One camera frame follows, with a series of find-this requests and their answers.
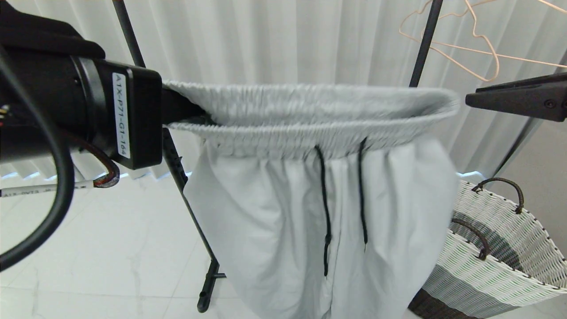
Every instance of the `pants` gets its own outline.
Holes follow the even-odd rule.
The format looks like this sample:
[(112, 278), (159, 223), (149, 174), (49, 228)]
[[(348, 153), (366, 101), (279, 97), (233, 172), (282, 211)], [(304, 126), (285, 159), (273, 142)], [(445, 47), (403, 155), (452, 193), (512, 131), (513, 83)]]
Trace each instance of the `pants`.
[(219, 124), (184, 190), (242, 300), (266, 319), (400, 318), (445, 242), (455, 169), (425, 134), (438, 89), (167, 85)]

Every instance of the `clothes hanger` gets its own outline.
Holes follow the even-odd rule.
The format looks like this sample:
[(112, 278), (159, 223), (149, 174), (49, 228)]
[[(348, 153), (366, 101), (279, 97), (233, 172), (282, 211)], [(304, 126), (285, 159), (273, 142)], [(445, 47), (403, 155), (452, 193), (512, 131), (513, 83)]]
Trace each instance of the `clothes hanger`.
[[(477, 73), (471, 71), (469, 68), (465, 67), (464, 65), (462, 65), (461, 63), (459, 63), (457, 60), (451, 58), (450, 56), (448, 56), (448, 55), (445, 54), (444, 52), (440, 51), (439, 49), (437, 49), (437, 48), (435, 48), (435, 47), (430, 47), (430, 49), (432, 49), (432, 50), (438, 52), (439, 54), (443, 55), (444, 57), (446, 57), (447, 59), (449, 59), (451, 62), (457, 64), (457, 66), (459, 66), (460, 68), (464, 69), (464, 70), (465, 70), (466, 72), (468, 72), (469, 74), (475, 76), (476, 78), (478, 78), (478, 79), (480, 79), (481, 81), (484, 81), (484, 82), (493, 81), (494, 79), (496, 79), (496, 78), (498, 77), (498, 74), (499, 74), (499, 72), (500, 72), (500, 61), (499, 61), (499, 59), (498, 59), (499, 57), (511, 58), (511, 59), (514, 59), (514, 60), (520, 60), (520, 61), (525, 61), (525, 62), (533, 62), (533, 63), (539, 63), (539, 64), (544, 64), (544, 65), (550, 65), (550, 66), (555, 66), (555, 67), (559, 67), (559, 68), (567, 68), (566, 65), (554, 64), (554, 63), (549, 63), (549, 62), (544, 62), (544, 61), (537, 61), (537, 60), (530, 60), (530, 59), (526, 59), (526, 58), (519, 58), (519, 57), (507, 56), (507, 55), (504, 55), (504, 54), (498, 54), (498, 53), (496, 53), (495, 50), (494, 50), (494, 47), (492, 46), (492, 43), (490, 42), (490, 40), (489, 40), (486, 36), (483, 36), (483, 35), (480, 35), (480, 36), (479, 36), (479, 35), (476, 35), (477, 18), (476, 18), (476, 14), (475, 14), (475, 12), (474, 12), (474, 9), (473, 9), (473, 7), (476, 7), (476, 6), (479, 6), (479, 5), (483, 5), (483, 4), (489, 3), (489, 2), (494, 2), (494, 1), (496, 1), (496, 0), (484, 0), (484, 1), (481, 1), (481, 2), (478, 2), (478, 3), (475, 3), (474, 5), (471, 5), (468, 0), (464, 0), (464, 1), (465, 1), (465, 4), (467, 5), (467, 9), (466, 9), (463, 13), (457, 14), (457, 13), (455, 13), (455, 12), (452, 12), (452, 13), (449, 13), (449, 14), (446, 14), (446, 15), (443, 15), (443, 16), (439, 17), (438, 20), (441, 20), (441, 19), (443, 19), (443, 18), (445, 18), (445, 17), (447, 17), (447, 16), (450, 16), (450, 15), (457, 16), (457, 17), (462, 17), (462, 16), (464, 16), (465, 14), (467, 14), (467, 13), (470, 12), (471, 15), (472, 15), (472, 17), (473, 17), (473, 20), (474, 20), (473, 29), (472, 29), (472, 34), (473, 34), (473, 36), (474, 36), (474, 37), (482, 37), (482, 38), (485, 40), (485, 42), (486, 42), (486, 44), (488, 45), (488, 47), (490, 48), (490, 52), (481, 51), (481, 50), (475, 50), (475, 49), (466, 48), (466, 47), (460, 47), (460, 46), (457, 46), (457, 45), (448, 44), (448, 43), (443, 43), (443, 42), (437, 42), (437, 41), (432, 41), (432, 43), (439, 44), (439, 45), (445, 45), (445, 46), (452, 47), (452, 48), (456, 48), (456, 49), (463, 49), (463, 50), (467, 50), (467, 51), (471, 51), (471, 52), (477, 52), (477, 53), (483, 53), (483, 54), (490, 54), (490, 55), (492, 55), (493, 58), (494, 58), (494, 61), (496, 62), (496, 70), (495, 70), (495, 72), (494, 72), (493, 77), (491, 77), (490, 79), (486, 79), (486, 78), (480, 76), (479, 74), (477, 74)], [(545, 1), (545, 0), (537, 0), (537, 1), (539, 1), (539, 2), (541, 2), (541, 3), (543, 3), (543, 4), (545, 4), (545, 5), (547, 5), (547, 6), (551, 7), (551, 8), (553, 8), (553, 9), (555, 9), (555, 10), (561, 12), (561, 13), (567, 14), (567, 10), (564, 10), (564, 9), (562, 9), (562, 8), (556, 6), (556, 5), (553, 5), (553, 4), (551, 4), (551, 3), (549, 3), (549, 2), (547, 2), (547, 1)], [(425, 8), (427, 7), (427, 5), (429, 5), (430, 3), (431, 3), (431, 0), (430, 0), (430, 1), (427, 1), (427, 2), (424, 4), (424, 6), (423, 6), (422, 9), (416, 10), (416, 11), (410, 13), (408, 16), (406, 16), (406, 17), (404, 18), (404, 20), (402, 21), (402, 23), (401, 23), (401, 25), (400, 25), (400, 29), (399, 29), (400, 34), (402, 34), (403, 36), (405, 36), (405, 37), (407, 37), (407, 38), (409, 38), (409, 39), (411, 39), (411, 40), (414, 40), (414, 41), (416, 41), (416, 42), (420, 42), (420, 40), (418, 40), (418, 39), (416, 39), (416, 38), (414, 38), (414, 37), (411, 37), (410, 35), (404, 33), (401, 29), (402, 29), (403, 24), (405, 23), (405, 21), (406, 21), (410, 16), (412, 16), (412, 15), (414, 15), (414, 14), (418, 14), (418, 15), (419, 15), (419, 14), (422, 14), (422, 13), (425, 11)]]

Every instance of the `beige wall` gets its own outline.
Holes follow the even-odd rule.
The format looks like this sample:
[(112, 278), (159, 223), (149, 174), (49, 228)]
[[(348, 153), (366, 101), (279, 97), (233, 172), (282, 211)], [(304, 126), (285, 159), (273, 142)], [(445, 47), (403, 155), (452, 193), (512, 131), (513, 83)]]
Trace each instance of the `beige wall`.
[[(521, 186), (526, 208), (567, 254), (567, 122), (543, 123), (501, 177)], [(498, 183), (490, 190), (517, 201), (513, 188), (506, 184)]]

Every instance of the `screw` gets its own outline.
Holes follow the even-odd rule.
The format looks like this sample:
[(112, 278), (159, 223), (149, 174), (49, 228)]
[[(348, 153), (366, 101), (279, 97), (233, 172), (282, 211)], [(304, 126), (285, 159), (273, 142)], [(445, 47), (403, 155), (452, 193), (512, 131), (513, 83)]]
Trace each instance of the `screw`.
[(545, 103), (543, 103), (543, 105), (546, 108), (554, 108), (554, 107), (557, 106), (557, 102), (555, 102), (555, 100), (547, 100), (547, 101), (545, 101)]

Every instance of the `basket handle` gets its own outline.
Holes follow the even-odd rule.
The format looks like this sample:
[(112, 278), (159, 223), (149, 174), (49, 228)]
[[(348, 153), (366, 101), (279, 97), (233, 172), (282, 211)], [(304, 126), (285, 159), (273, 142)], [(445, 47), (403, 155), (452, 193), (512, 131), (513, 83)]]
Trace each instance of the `basket handle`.
[(477, 235), (478, 238), (480, 238), (480, 241), (483, 242), (483, 248), (480, 250), (480, 254), (479, 254), (478, 258), (482, 261), (485, 261), (486, 256), (488, 256), (490, 254), (490, 246), (488, 245), (488, 240), (486, 240), (486, 238), (483, 236), (483, 234), (479, 230), (474, 228), (471, 224), (467, 223), (466, 221), (464, 221), (462, 219), (453, 218), (451, 220), (451, 223), (459, 224), (461, 226), (468, 228), (475, 235)]
[(500, 182), (505, 182), (508, 183), (512, 186), (514, 186), (514, 188), (516, 189), (516, 192), (518, 192), (518, 207), (516, 207), (516, 214), (520, 214), (522, 213), (522, 209), (524, 208), (524, 193), (522, 192), (522, 189), (518, 186), (518, 184), (512, 182), (509, 179), (505, 179), (505, 178), (501, 178), (501, 177), (493, 177), (493, 178), (489, 178), (486, 179), (482, 182), (480, 182), (477, 186), (475, 186), (472, 191), (473, 192), (480, 192), (481, 190), (483, 190), (483, 186), (487, 183), (490, 182), (494, 182), (494, 181), (500, 181)]

